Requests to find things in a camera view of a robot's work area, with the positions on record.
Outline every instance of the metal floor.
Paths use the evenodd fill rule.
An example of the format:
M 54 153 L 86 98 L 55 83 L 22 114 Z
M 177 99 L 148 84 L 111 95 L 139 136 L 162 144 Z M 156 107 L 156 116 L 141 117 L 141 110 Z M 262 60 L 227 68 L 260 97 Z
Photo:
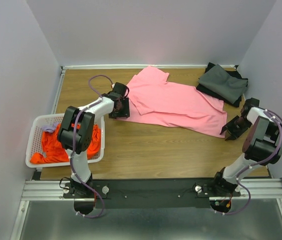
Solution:
M 239 209 L 245 199 L 233 200 Z M 75 215 L 70 201 L 32 201 L 22 240 L 282 240 L 276 199 L 252 199 L 237 215 L 204 208 L 108 209 L 98 219 Z

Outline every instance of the folded clothes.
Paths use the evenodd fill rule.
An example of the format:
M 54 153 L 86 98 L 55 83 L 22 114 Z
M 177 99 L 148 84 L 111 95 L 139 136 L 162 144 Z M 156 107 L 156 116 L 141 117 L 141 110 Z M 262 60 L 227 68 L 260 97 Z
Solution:
M 207 68 L 205 69 L 205 72 L 204 73 L 207 73 L 209 70 L 211 70 L 212 67 L 214 67 L 215 64 L 209 62 L 209 64 L 207 65 Z M 248 81 L 248 78 L 242 78 L 242 76 L 240 75 L 240 73 L 235 70 L 235 71 L 226 71 L 229 75 L 231 75 L 232 77 L 235 77 L 237 79 L 244 79 L 244 80 L 247 80 Z M 219 100 L 223 100 L 224 102 L 226 102 L 227 104 L 230 104 L 236 108 L 239 108 L 240 107 L 240 102 L 242 101 L 242 96 L 240 96 L 234 103 L 231 103 L 229 102 L 228 100 L 226 100 L 225 98 L 223 98 L 221 95 L 213 92 L 212 90 L 209 90 L 208 88 L 204 87 L 203 85 L 201 84 L 198 84 L 198 86 L 196 87 L 196 90 L 204 93 L 204 94 L 207 94 L 209 96 L 212 96 L 214 98 L 217 98 Z
M 224 102 L 207 96 L 194 86 L 167 82 L 168 73 L 148 66 L 127 85 L 130 117 L 127 122 L 183 127 L 203 134 L 220 135 L 226 124 Z
M 68 162 L 69 158 L 65 149 L 62 148 L 62 144 L 57 140 L 57 134 L 59 132 L 61 124 L 56 126 L 54 132 L 49 133 L 44 131 L 42 133 L 42 150 L 45 152 L 46 157 L 42 154 L 35 152 L 30 160 L 32 164 L 54 164 Z M 101 148 L 101 129 L 95 124 L 93 127 L 93 134 L 91 143 L 87 149 L 87 158 L 91 159 L 95 156 Z
M 220 65 L 215 65 L 199 79 L 199 84 L 232 104 L 247 90 L 247 82 L 246 79 L 232 77 Z

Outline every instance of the cable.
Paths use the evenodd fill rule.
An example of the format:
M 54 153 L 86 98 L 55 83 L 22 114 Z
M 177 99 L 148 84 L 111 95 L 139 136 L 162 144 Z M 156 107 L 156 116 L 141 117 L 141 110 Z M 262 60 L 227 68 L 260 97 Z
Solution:
M 127 98 L 127 96 L 129 96 L 129 93 L 130 93 L 130 89 L 128 88 L 128 86 L 126 87 L 127 87 L 127 94 L 124 96 L 124 98 Z
M 276 113 L 274 113 L 274 112 L 272 112 L 272 111 L 269 111 L 269 110 L 265 110 L 265 111 L 264 111 L 264 114 L 265 114 L 266 116 L 268 116 L 270 119 L 272 119 L 273 122 L 277 125 L 277 127 L 278 127 L 278 129 L 279 129 L 280 139 L 279 139 L 279 143 L 278 143 L 277 147 L 275 148 L 275 151 L 274 151 L 271 155 L 269 155 L 267 158 L 265 158 L 264 160 L 262 160 L 262 161 L 260 161 L 260 162 L 256 162 L 256 163 L 251 164 L 250 166 L 252 166 L 252 167 L 253 167 L 253 166 L 256 166 L 256 165 L 264 164 L 264 163 L 270 161 L 273 157 L 275 157 L 275 155 L 278 153 L 278 151 L 280 150 L 281 145 L 282 145 L 282 126 L 281 126 L 282 119 L 281 119 Z M 237 176 L 236 176 L 237 184 L 238 184 L 239 186 L 241 186 L 242 188 L 244 188 L 244 189 L 247 191 L 248 195 L 249 195 L 249 198 L 248 198 L 248 200 L 247 200 L 247 203 L 246 203 L 241 209 L 239 209 L 239 210 L 237 210 L 237 211 L 228 212 L 228 213 L 220 212 L 221 214 L 223 214 L 223 215 L 234 215 L 234 214 L 238 214 L 238 213 L 240 213 L 241 211 L 245 210 L 245 209 L 247 208 L 247 206 L 250 204 L 251 197 L 252 197 L 252 196 L 251 196 L 251 192 L 249 191 L 249 189 L 248 189 L 247 187 L 245 187 L 245 186 L 244 186 L 243 184 L 241 184 L 241 182 L 239 181 L 240 175 L 241 175 L 242 173 L 244 173 L 246 170 L 248 170 L 248 169 L 250 168 L 250 166 L 246 166 L 245 168 L 243 168 L 242 170 L 240 170 L 240 171 L 238 172 Z
M 269 112 L 271 113 L 272 115 L 274 115 L 276 118 L 278 118 L 279 122 L 282 123 L 282 118 L 275 112 L 271 111 L 271 110 L 268 110 L 268 109 L 265 109 L 265 112 Z
M 220 204 L 223 203 L 227 198 L 228 198 L 227 196 L 225 198 L 223 198 L 223 200 L 220 202 Z
M 109 79 L 109 81 L 111 82 L 111 85 L 113 84 L 113 82 L 112 82 L 112 80 L 111 80 L 108 76 L 102 75 L 102 74 L 91 77 L 91 78 L 89 79 L 89 81 L 87 82 L 87 83 L 89 84 L 89 87 L 90 87 L 93 91 L 95 91 L 95 92 L 99 95 L 99 97 L 102 99 L 102 98 L 103 98 L 103 97 L 102 97 L 102 94 L 101 94 L 98 90 L 96 90 L 94 87 L 92 87 L 92 85 L 91 85 L 91 80 L 94 79 L 94 78 L 97 78 L 97 77 L 105 77 L 105 78 Z
M 231 198 L 230 198 L 230 201 L 228 204 L 226 204 L 226 207 L 232 207 L 233 203 L 232 203 L 232 198 L 233 198 L 233 195 L 231 194 Z
M 60 182 L 59 182 L 59 187 L 60 187 L 61 189 L 63 189 L 63 190 L 69 190 L 69 191 L 70 191 L 70 188 L 61 186 L 61 183 L 62 183 L 63 179 L 70 180 L 69 177 L 63 177 L 63 178 L 61 178 L 61 180 L 60 180 Z
M 101 210 L 101 212 L 100 212 L 99 214 L 97 214 L 97 215 L 89 216 L 89 215 L 81 214 L 80 212 L 77 212 L 77 214 L 83 216 L 84 218 L 95 219 L 95 218 L 100 217 L 100 216 L 102 215 L 103 211 L 105 210 L 105 203 L 104 203 L 104 200 L 103 200 L 103 198 L 101 197 L 101 195 L 100 195 L 95 189 L 91 188 L 89 185 L 87 185 L 87 184 L 80 178 L 80 176 L 77 174 L 77 172 L 75 171 L 74 166 L 73 166 L 73 157 L 74 157 L 74 155 L 75 155 L 75 139 L 76 139 L 75 137 L 76 137 L 77 123 L 78 123 L 78 121 L 79 121 L 79 118 L 80 118 L 81 114 L 82 114 L 85 110 L 87 110 L 87 109 L 88 109 L 87 107 L 84 108 L 84 109 L 82 109 L 82 110 L 77 114 L 76 119 L 75 119 L 74 128 L 73 128 L 73 143 L 72 143 L 72 144 L 73 144 L 73 151 L 72 151 L 72 153 L 71 153 L 71 155 L 70 155 L 70 166 L 71 166 L 71 170 L 72 170 L 73 174 L 76 176 L 76 178 L 77 178 L 86 188 L 88 188 L 89 190 L 91 190 L 92 192 L 94 192 L 94 194 L 96 194 L 96 195 L 100 198 L 100 200 L 101 200 L 101 202 L 102 202 L 102 210 Z

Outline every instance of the purple cloth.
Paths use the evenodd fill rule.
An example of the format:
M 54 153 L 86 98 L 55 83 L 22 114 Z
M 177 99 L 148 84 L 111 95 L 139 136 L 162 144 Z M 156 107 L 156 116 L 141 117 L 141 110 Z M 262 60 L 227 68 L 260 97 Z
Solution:
M 53 133 L 59 123 L 55 122 L 52 125 L 44 125 L 41 127 L 43 132 Z

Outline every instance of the metal track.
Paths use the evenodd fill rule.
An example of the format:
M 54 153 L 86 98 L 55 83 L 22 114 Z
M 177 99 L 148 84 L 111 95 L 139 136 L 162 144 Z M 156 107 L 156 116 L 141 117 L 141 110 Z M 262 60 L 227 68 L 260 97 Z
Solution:
M 246 186 L 253 199 L 282 199 L 282 180 L 272 178 L 244 179 L 242 184 Z M 210 200 L 217 200 L 223 197 L 211 197 Z M 241 190 L 240 197 L 234 199 L 246 199 L 246 190 Z M 64 199 L 63 191 L 59 187 L 58 181 L 26 181 L 21 197 L 21 201 L 73 201 Z

